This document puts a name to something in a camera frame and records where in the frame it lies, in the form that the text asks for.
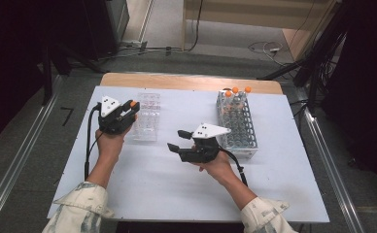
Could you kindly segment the aluminium rail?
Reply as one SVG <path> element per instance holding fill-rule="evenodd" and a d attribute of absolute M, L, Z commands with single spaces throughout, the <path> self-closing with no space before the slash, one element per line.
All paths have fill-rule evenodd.
<path fill-rule="evenodd" d="M 329 151 L 317 118 L 313 116 L 308 109 L 305 109 L 303 113 L 304 118 L 308 123 L 311 135 L 318 148 L 320 158 L 324 164 L 328 179 L 333 188 L 339 209 L 345 218 L 350 233 L 366 233 L 352 198 L 342 180 L 338 168 L 333 160 L 333 156 Z"/>
<path fill-rule="evenodd" d="M 5 175 L 0 182 L 0 213 L 3 209 L 7 199 L 21 173 L 30 152 L 32 151 L 40 133 L 42 132 L 44 125 L 52 111 L 52 108 L 59 96 L 60 89 L 66 80 L 66 76 L 57 75 L 52 82 L 52 89 L 54 93 L 51 95 L 51 99 L 47 104 L 44 104 L 38 113 L 35 115 L 34 121 L 31 123 L 28 132 L 26 133 L 24 140 L 20 144 L 18 151 L 14 154 L 13 160 L 8 167 Z"/>

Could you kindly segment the black cabinet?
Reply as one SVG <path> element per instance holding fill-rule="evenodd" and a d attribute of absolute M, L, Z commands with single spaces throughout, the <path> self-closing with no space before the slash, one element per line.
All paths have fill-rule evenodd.
<path fill-rule="evenodd" d="M 126 0 L 81 0 L 90 37 L 89 58 L 117 53 L 129 22 Z"/>

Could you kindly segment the dark curtain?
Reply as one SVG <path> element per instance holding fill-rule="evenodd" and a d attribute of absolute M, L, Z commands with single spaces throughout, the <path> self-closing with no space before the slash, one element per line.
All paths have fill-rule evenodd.
<path fill-rule="evenodd" d="M 322 108 L 350 138 L 350 154 L 377 174 L 377 0 L 353 0 L 347 37 Z"/>
<path fill-rule="evenodd" d="M 44 87 L 42 45 L 62 44 L 74 0 L 0 0 L 0 134 Z"/>

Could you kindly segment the black metal stand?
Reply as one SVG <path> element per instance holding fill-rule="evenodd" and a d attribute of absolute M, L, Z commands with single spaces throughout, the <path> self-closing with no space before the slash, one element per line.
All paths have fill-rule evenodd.
<path fill-rule="evenodd" d="M 43 44 L 42 45 L 42 65 L 44 80 L 44 97 L 42 105 L 45 106 L 51 101 L 54 86 L 52 84 L 51 66 L 54 65 L 57 72 L 62 75 L 69 75 L 71 66 L 68 57 L 72 57 L 85 65 L 95 73 L 105 74 L 108 70 L 104 70 L 93 64 L 81 54 L 69 49 L 64 44 Z"/>
<path fill-rule="evenodd" d="M 273 81 L 274 79 L 286 74 L 289 71 L 298 69 L 293 78 L 293 84 L 296 87 L 303 87 L 310 83 L 308 100 L 306 102 L 307 110 L 315 113 L 316 94 L 318 84 L 321 81 L 321 73 L 324 64 L 327 64 L 334 55 L 336 48 L 341 44 L 346 35 L 349 24 L 349 11 L 354 0 L 342 0 L 336 14 L 332 17 L 325 31 L 304 58 L 295 61 L 284 68 L 269 74 L 265 77 L 258 78 L 259 81 Z"/>

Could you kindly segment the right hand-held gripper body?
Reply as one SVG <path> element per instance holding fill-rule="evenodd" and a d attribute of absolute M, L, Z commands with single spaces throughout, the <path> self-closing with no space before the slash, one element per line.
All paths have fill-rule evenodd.
<path fill-rule="evenodd" d="M 193 149 L 180 149 L 178 155 L 183 162 L 207 163 L 214 160 L 220 146 L 217 137 L 230 133 L 229 128 L 201 123 L 192 133 Z"/>

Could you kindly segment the white metal tube rack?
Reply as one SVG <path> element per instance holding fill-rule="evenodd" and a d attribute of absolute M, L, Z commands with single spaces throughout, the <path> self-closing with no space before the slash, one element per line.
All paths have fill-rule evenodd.
<path fill-rule="evenodd" d="M 242 91 L 239 91 L 239 101 L 233 100 L 232 97 L 231 105 L 225 107 L 223 101 L 227 90 L 231 91 L 219 91 L 216 103 L 219 126 L 231 130 L 230 133 L 222 135 L 222 146 L 238 159 L 251 159 L 257 152 L 258 145 L 248 99 L 243 101 Z"/>

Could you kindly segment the clear plastic tube rack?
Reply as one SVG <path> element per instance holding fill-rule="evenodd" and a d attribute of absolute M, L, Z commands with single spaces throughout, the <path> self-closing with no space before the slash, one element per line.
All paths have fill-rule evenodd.
<path fill-rule="evenodd" d="M 160 94 L 143 93 L 137 95 L 140 102 L 140 111 L 134 122 L 131 133 L 135 141 L 155 142 L 160 116 Z"/>

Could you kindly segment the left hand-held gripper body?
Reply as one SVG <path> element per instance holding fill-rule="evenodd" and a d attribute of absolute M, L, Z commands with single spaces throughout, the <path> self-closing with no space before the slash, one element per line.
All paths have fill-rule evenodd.
<path fill-rule="evenodd" d="M 103 96 L 98 117 L 99 129 L 110 135 L 119 135 L 136 121 L 136 115 L 126 117 L 121 110 L 122 103 L 109 96 Z"/>

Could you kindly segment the wooden table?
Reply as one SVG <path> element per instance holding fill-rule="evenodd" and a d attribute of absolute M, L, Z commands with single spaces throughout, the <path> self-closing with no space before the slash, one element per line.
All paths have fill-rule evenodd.
<path fill-rule="evenodd" d="M 280 84 L 275 81 L 244 80 L 195 75 L 107 73 L 102 77 L 100 84 L 103 86 L 205 91 L 217 91 L 229 87 L 249 87 L 252 93 L 283 93 Z"/>

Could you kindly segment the person's right pale sleeve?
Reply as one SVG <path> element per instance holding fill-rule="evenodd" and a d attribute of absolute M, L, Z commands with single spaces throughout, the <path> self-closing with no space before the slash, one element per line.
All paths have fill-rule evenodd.
<path fill-rule="evenodd" d="M 283 217 L 286 201 L 256 197 L 240 213 L 244 233 L 297 233 Z"/>

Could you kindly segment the person's left hand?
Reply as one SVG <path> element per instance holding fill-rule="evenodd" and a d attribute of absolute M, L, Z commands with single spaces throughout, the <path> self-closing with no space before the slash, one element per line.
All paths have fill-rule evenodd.
<path fill-rule="evenodd" d="M 119 135 L 110 135 L 103 133 L 97 129 L 95 131 L 95 139 L 98 146 L 99 157 L 104 159 L 118 160 L 122 150 L 125 136 L 130 131 L 128 127 Z"/>

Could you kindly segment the grey power strip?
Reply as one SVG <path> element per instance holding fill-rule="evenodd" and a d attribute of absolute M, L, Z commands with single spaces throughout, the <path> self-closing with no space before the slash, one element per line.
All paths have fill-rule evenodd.
<path fill-rule="evenodd" d="M 127 49 L 144 49 L 147 46 L 147 41 L 122 41 L 120 43 L 121 48 Z"/>

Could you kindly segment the person's pale sleeve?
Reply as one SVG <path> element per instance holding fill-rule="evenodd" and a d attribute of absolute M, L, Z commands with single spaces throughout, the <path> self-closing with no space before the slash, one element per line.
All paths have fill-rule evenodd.
<path fill-rule="evenodd" d="M 58 208 L 42 233 L 99 233 L 101 220 L 115 215 L 107 190 L 96 183 L 79 183 L 53 203 Z"/>
<path fill-rule="evenodd" d="M 297 233 L 283 217 L 286 201 L 256 197 L 240 213 L 244 233 Z"/>

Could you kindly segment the person's left pale sleeve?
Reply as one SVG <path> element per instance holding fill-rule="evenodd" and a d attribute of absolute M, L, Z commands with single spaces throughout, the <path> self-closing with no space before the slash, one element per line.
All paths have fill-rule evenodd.
<path fill-rule="evenodd" d="M 107 190 L 96 183 L 79 183 L 53 203 L 58 208 L 42 233 L 99 233 L 101 220 L 115 215 Z"/>

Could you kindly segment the pale wooden furniture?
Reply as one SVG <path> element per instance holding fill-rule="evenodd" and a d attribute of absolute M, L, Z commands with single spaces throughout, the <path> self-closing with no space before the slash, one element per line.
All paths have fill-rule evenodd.
<path fill-rule="evenodd" d="M 294 60 L 308 52 L 341 0 L 183 0 L 188 19 L 282 28 Z"/>

